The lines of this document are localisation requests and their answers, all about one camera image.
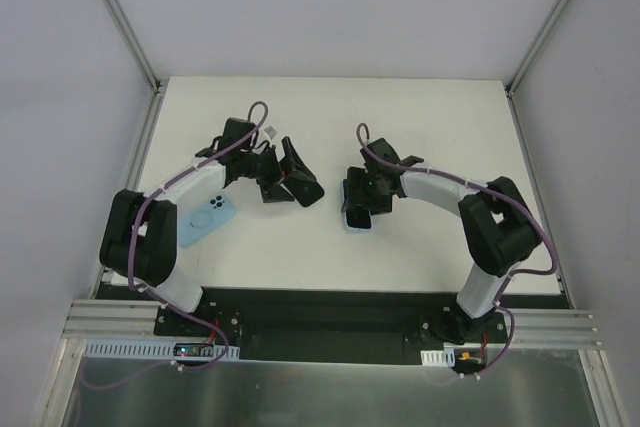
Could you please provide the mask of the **light blue phone case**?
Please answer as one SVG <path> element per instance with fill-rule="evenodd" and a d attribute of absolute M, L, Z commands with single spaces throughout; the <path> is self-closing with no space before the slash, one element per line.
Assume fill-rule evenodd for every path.
<path fill-rule="evenodd" d="M 367 232 L 372 229 L 372 221 L 369 212 L 366 210 L 348 210 L 347 209 L 347 181 L 342 181 L 341 194 L 341 218 L 344 227 L 349 231 Z"/>

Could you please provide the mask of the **black smartphone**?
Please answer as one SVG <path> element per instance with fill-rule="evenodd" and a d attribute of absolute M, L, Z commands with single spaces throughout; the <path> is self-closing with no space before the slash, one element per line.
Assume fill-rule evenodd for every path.
<path fill-rule="evenodd" d="M 346 226 L 356 230 L 370 230 L 372 227 L 370 211 L 362 207 L 353 208 L 344 212 Z"/>

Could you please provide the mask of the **black cased phone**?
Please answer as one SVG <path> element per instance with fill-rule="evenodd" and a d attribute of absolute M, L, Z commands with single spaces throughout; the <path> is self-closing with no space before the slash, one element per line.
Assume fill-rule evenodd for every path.
<path fill-rule="evenodd" d="M 291 175 L 284 184 L 302 207 L 310 207 L 324 197 L 324 188 L 314 176 Z"/>

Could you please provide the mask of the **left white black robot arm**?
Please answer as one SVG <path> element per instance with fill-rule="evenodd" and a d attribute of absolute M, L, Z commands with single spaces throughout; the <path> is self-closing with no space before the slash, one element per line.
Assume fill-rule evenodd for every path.
<path fill-rule="evenodd" d="M 176 322 L 188 335 L 204 334 L 212 314 L 200 304 L 203 289 L 185 273 L 181 252 L 234 216 L 223 189 L 251 179 L 263 202 L 297 201 L 303 207 L 324 195 L 289 137 L 276 148 L 271 142 L 257 147 L 257 136 L 255 123 L 230 118 L 174 179 L 146 192 L 123 189 L 113 198 L 101 265 L 177 307 Z"/>

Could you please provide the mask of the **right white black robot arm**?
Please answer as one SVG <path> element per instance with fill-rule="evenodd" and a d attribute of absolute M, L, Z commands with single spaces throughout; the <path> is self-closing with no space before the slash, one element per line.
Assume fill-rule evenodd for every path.
<path fill-rule="evenodd" d="M 348 168 L 342 181 L 348 227 L 370 229 L 373 216 L 392 211 L 395 197 L 429 203 L 461 220 L 473 265 L 455 300 L 429 326 L 441 341 L 473 341 L 496 312 L 508 275 L 542 243 L 518 188 L 504 176 L 473 185 L 438 175 L 419 157 L 399 158 L 383 138 L 360 153 L 364 165 Z"/>

